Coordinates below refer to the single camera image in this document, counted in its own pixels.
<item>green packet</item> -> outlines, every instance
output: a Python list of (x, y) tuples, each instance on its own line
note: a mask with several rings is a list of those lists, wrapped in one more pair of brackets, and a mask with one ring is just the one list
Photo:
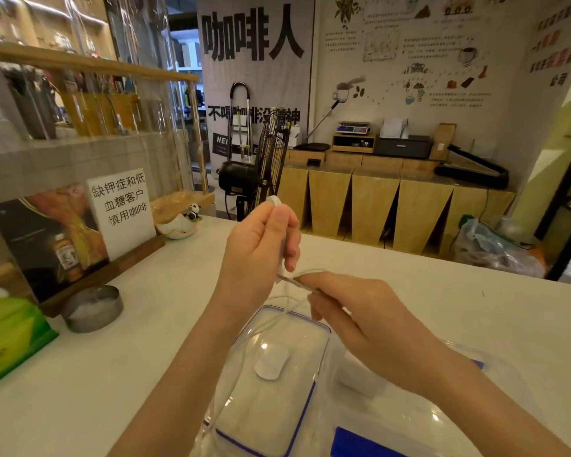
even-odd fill
[(0, 378), (58, 335), (28, 300), (0, 298)]

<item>bottle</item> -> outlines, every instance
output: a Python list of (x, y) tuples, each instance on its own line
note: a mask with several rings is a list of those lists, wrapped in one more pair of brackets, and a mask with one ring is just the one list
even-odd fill
[(59, 259), (61, 266), (68, 274), (68, 282), (75, 282), (83, 276), (83, 268), (80, 266), (76, 250), (69, 239), (64, 234), (55, 236), (55, 245), (53, 245), (55, 255)]

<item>electric fan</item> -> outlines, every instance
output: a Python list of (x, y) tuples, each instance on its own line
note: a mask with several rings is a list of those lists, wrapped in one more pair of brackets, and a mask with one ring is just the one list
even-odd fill
[(227, 160), (222, 164), (218, 184), (226, 195), (237, 196), (237, 221), (242, 221), (269, 195), (277, 194), (291, 126), (292, 118), (285, 109), (273, 109), (262, 128), (253, 163)]

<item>white table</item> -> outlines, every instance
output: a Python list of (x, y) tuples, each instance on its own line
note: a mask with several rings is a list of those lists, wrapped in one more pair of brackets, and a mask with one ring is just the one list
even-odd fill
[[(72, 334), (56, 319), (60, 337), (0, 380), (0, 457), (105, 456), (203, 311), (234, 224), (205, 217), (116, 278), (125, 310), (110, 326)], [(571, 446), (570, 285), (309, 235), (301, 251), (299, 270), (384, 279), (437, 336), (516, 366)]]

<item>forearm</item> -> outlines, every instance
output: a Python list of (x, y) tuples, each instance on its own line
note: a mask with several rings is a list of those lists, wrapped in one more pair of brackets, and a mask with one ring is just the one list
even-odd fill
[(571, 449), (519, 407), (463, 356), (453, 353), (450, 374), (433, 401), (484, 457), (571, 457)]
[(243, 324), (210, 301), (108, 457), (188, 455)]

